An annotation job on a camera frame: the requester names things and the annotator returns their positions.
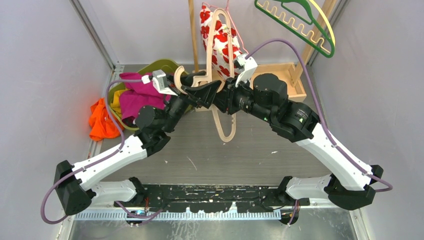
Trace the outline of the aluminium rail frame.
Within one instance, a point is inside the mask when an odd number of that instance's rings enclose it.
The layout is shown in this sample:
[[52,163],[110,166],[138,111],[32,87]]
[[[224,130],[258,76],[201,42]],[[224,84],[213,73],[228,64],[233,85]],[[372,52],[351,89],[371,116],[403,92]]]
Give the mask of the aluminium rail frame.
[[[274,216],[276,219],[278,219],[283,224],[289,225],[292,223],[295,223],[299,217],[298,211],[300,207],[302,206],[308,206],[313,199],[320,199],[320,198],[305,198],[297,201],[293,206],[284,206],[279,207],[271,212],[248,212],[248,213],[238,213],[237,209],[234,205],[231,206],[230,210],[228,212],[215,212],[215,213],[205,213],[203,211],[200,211],[198,213],[190,212],[189,209],[187,209],[184,212],[164,212],[162,209],[159,209],[157,211],[150,211],[147,208],[141,208],[141,207],[130,207],[126,208],[122,205],[122,203],[112,202],[109,204],[114,205],[115,207],[121,208],[125,212],[125,218],[127,223],[132,225],[141,225],[148,223],[149,221],[152,221],[154,219],[160,218],[163,215],[167,215],[168,218],[176,218],[178,220],[184,219],[185,217],[189,218],[204,218],[206,215],[220,215],[224,219],[229,219],[229,213],[231,211],[236,212],[239,216],[243,218],[258,218],[261,217],[264,214],[270,214]],[[103,205],[107,203],[96,203],[93,205]]]

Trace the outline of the magenta dress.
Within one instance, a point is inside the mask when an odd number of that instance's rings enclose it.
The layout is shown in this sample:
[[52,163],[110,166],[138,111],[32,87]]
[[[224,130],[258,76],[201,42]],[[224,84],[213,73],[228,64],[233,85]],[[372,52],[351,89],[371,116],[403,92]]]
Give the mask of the magenta dress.
[[121,120],[128,127],[134,128],[136,126],[134,121],[139,115],[140,108],[153,106],[163,109],[165,107],[166,95],[157,92],[151,81],[143,82],[143,76],[140,73],[125,72],[119,76],[123,80],[131,80],[131,82],[124,83],[126,91],[119,98]]

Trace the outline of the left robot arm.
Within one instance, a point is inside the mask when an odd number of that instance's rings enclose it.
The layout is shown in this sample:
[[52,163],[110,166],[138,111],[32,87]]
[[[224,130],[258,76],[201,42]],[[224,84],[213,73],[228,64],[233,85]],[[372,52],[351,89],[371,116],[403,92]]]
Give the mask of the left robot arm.
[[122,137],[117,146],[77,163],[64,160],[56,166],[52,191],[66,216],[76,215],[94,204],[128,202],[141,206],[146,193],[137,178],[121,182],[104,182],[104,178],[161,151],[187,108],[210,107],[223,88],[222,81],[207,79],[204,71],[186,76],[178,71],[170,75],[162,70],[145,75],[123,73],[119,80],[152,86],[162,106],[140,107],[134,119],[137,130],[129,137]]

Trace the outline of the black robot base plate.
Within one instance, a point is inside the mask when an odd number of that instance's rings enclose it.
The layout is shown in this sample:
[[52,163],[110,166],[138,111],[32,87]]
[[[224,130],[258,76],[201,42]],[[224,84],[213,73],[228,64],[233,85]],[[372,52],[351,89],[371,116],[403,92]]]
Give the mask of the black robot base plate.
[[140,196],[121,204],[169,213],[225,213],[235,206],[238,213],[268,213],[291,207],[292,200],[281,200],[276,186],[266,185],[169,185],[146,184]]

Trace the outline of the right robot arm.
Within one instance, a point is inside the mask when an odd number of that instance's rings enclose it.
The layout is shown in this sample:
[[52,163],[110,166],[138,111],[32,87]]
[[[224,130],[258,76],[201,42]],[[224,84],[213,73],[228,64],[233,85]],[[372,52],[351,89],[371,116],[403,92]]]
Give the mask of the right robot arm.
[[213,104],[223,113],[243,111],[269,124],[278,136],[310,152],[330,171],[321,177],[285,176],[275,196],[283,205],[301,199],[325,199],[345,210],[370,205],[374,184],[382,175],[379,165],[368,165],[324,128],[319,115],[302,102],[289,100],[287,84],[272,73],[253,82],[237,84],[229,78]]

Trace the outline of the orange object behind bin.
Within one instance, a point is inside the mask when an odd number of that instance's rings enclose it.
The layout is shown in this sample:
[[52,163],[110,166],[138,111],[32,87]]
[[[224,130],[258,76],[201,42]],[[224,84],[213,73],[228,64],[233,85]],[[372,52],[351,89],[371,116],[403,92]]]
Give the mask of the orange object behind bin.
[[91,115],[88,118],[88,124],[91,128],[89,137],[93,141],[101,141],[103,139],[113,139],[121,134],[119,129],[113,123],[108,114],[107,106],[104,98],[100,98],[90,107]]

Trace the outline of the wooden clothes rack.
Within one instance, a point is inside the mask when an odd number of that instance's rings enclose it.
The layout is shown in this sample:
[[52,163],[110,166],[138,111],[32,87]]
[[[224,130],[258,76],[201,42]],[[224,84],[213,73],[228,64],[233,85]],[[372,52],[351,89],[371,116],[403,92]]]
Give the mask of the wooden clothes rack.
[[[319,6],[314,0],[297,0],[296,4],[302,6],[306,11],[307,19],[304,19],[288,8],[287,0],[256,0],[254,6],[306,43],[301,59],[307,62],[310,60],[313,51],[318,51],[327,58],[331,58],[335,53],[336,39],[328,17],[333,12],[336,3],[335,0],[326,0],[322,6]],[[218,8],[213,5],[209,6],[212,11]],[[225,21],[222,14],[218,17],[222,21]],[[242,52],[245,49],[244,43],[239,33],[237,36]],[[232,47],[231,37],[229,36],[227,39],[228,46]],[[230,67],[231,75],[235,71],[234,67]],[[292,62],[261,64],[256,68],[253,77],[255,78],[265,73],[276,75],[281,81],[286,82],[288,98],[295,102],[302,102],[307,96],[304,86],[300,81],[303,72],[304,70],[300,64],[295,65]],[[212,69],[212,80],[224,81],[225,78],[220,76],[216,70]]]

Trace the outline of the yellow pleated skirt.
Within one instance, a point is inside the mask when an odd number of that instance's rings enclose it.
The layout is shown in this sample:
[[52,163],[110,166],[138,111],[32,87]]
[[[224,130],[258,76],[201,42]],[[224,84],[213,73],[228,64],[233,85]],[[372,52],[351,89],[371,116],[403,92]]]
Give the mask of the yellow pleated skirt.
[[109,104],[113,112],[121,119],[122,118],[122,111],[121,111],[121,104],[120,104],[120,97],[121,95],[126,92],[127,89],[120,89],[115,90],[112,93],[111,103]]

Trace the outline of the white red poppy garment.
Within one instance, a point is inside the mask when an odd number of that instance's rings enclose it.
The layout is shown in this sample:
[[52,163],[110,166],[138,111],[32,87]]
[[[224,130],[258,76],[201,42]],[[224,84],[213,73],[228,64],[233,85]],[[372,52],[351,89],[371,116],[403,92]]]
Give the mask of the white red poppy garment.
[[[200,35],[203,47],[207,50],[207,41],[209,38],[209,31],[213,12],[210,5],[203,3],[199,12],[200,19]],[[216,20],[215,32],[213,36],[213,57],[212,69],[214,69],[221,77],[227,79],[231,77],[230,71],[230,57],[229,57],[229,41],[231,37],[232,56],[235,60],[237,56],[242,54],[240,43],[238,39],[238,31],[228,11],[229,21],[222,21],[219,17]]]

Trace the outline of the wooden hanger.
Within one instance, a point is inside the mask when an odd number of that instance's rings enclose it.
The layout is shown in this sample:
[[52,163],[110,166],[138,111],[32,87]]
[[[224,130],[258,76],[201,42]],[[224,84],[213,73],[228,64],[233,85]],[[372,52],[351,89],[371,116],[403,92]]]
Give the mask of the wooden hanger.
[[[213,43],[214,43],[216,21],[217,21],[219,15],[223,15],[223,17],[225,18],[226,21],[230,20],[229,15],[222,8],[217,8],[213,12],[211,25],[210,25],[209,33],[208,33],[208,40],[207,40],[207,44],[206,44],[206,70],[205,70],[206,74],[204,76],[195,76],[194,77],[194,82],[198,83],[199,86],[213,82],[213,76],[212,76]],[[179,66],[175,70],[175,72],[174,72],[174,84],[175,84],[176,89],[182,95],[187,95],[188,93],[185,90],[188,89],[188,87],[187,86],[182,87],[181,82],[180,82],[180,76],[181,76],[181,74],[184,70],[185,69],[184,69],[183,66]],[[226,136],[224,134],[224,131],[223,131],[223,128],[222,128],[222,125],[221,125],[221,122],[220,122],[220,117],[219,117],[219,114],[218,114],[218,108],[214,104],[212,104],[208,109],[212,112],[213,120],[215,122],[217,133],[218,133],[220,139],[225,143],[230,142],[234,138],[235,133],[236,133],[236,126],[237,126],[236,115],[233,114],[231,116],[231,132],[228,136]]]

